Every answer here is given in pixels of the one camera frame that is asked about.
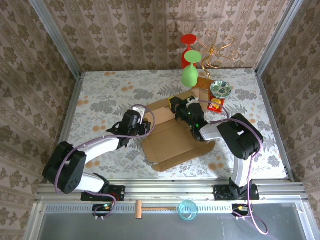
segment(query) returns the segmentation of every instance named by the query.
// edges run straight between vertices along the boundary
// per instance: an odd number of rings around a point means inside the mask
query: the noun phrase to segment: small plate
[[[225,81],[214,81],[210,86],[210,91],[213,96],[218,99],[225,99],[231,94],[232,88]]]

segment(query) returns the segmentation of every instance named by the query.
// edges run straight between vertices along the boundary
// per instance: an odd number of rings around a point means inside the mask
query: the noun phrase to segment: floral tablecloth
[[[202,70],[199,75],[205,77]],[[86,72],[68,141],[80,145],[100,136],[121,121],[134,104],[148,105],[189,90],[181,84],[182,70]],[[225,100],[230,115],[243,114],[264,137],[264,148],[254,160],[254,179],[286,178],[266,107],[252,69],[212,69],[213,80],[229,82],[232,94]],[[205,118],[219,120],[224,114],[206,112]],[[233,155],[223,140],[212,152],[165,172],[152,169],[141,147],[142,139],[131,140],[127,148],[108,152],[85,166],[88,173],[113,179],[229,178]]]

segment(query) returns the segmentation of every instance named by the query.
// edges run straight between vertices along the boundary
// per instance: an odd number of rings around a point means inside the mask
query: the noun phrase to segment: clear plastic cup
[[[182,218],[185,221],[191,221],[195,219],[198,215],[198,207],[193,201],[184,200],[180,203],[178,207],[178,212],[180,218]]]

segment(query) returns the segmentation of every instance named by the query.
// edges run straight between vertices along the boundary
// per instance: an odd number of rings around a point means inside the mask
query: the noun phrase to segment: aluminum frame
[[[72,72],[76,80],[79,79],[81,70],[75,60],[72,52],[70,51],[67,43],[65,42],[63,36],[61,35],[54,19],[50,15],[43,0],[30,0],[29,1],[34,8],[36,14],[39,16],[40,21],[43,23],[46,31],[52,38],[54,44],[58,48],[60,54],[62,55],[65,63],[68,65],[70,71]]]
[[[58,143],[67,141],[69,138],[71,126],[72,126],[76,108],[77,108],[77,103],[82,90],[82,85],[84,84],[85,75],[86,73],[82,73],[81,76],[79,76],[79,79],[75,82],[73,93],[70,99],[68,110],[65,115],[65,119],[64,119],[64,123],[62,126]]]
[[[285,9],[280,22],[272,34],[270,42],[266,46],[266,49],[256,66],[256,72],[259,76],[261,76],[266,69],[303,2],[303,0],[291,0],[288,3],[288,7]]]
[[[253,182],[258,186],[260,195],[260,200],[252,201],[253,204],[295,203],[307,239],[320,239],[316,220],[301,182],[290,182],[287,179],[254,180]],[[134,205],[136,200],[143,200],[143,204],[147,205],[176,205],[185,199],[191,199],[202,206],[206,204],[212,206],[215,204],[213,186],[228,184],[228,179],[118,179],[111,180],[110,184],[126,186],[124,202],[118,202],[118,206]],[[222,201],[221,203],[244,204],[245,202],[244,200],[236,200]],[[84,203],[104,204],[105,202],[83,202],[81,201],[81,192],[58,195],[52,184],[40,184],[24,239],[38,239],[46,208],[50,204],[73,204],[76,206]]]
[[[263,99],[263,102],[264,102],[264,105],[265,105],[265,109],[266,109],[266,112],[268,114],[268,117],[269,117],[269,120],[270,120],[270,123],[271,123],[271,127],[272,127],[272,131],[273,131],[273,134],[274,134],[274,138],[275,138],[276,144],[278,146],[279,153],[280,153],[280,156],[281,156],[281,160],[282,160],[282,162],[284,164],[284,168],[286,170],[286,174],[289,177],[289,180],[294,182],[295,181],[295,177],[294,177],[294,174],[292,172],[292,168],[291,168],[290,163],[289,163],[289,159],[288,159],[288,156],[287,156],[287,153],[286,153],[286,150],[285,150],[284,143],[282,142],[282,139],[281,139],[281,136],[280,136],[280,132],[279,132],[279,129],[278,129],[278,126],[277,126],[277,123],[276,123],[276,119],[275,119],[274,113],[273,113],[271,105],[270,105],[270,101],[269,101],[269,98],[268,98],[268,95],[267,95],[267,91],[266,91],[265,85],[264,85],[264,83],[262,81],[261,75],[258,74],[258,73],[256,73],[256,80],[257,80],[259,88],[260,88],[260,92],[261,92],[262,99]]]

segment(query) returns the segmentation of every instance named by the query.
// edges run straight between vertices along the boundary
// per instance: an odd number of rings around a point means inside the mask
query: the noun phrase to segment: toy hammer
[[[135,218],[142,219],[142,211],[176,211],[175,206],[142,207],[142,200],[135,202]]]

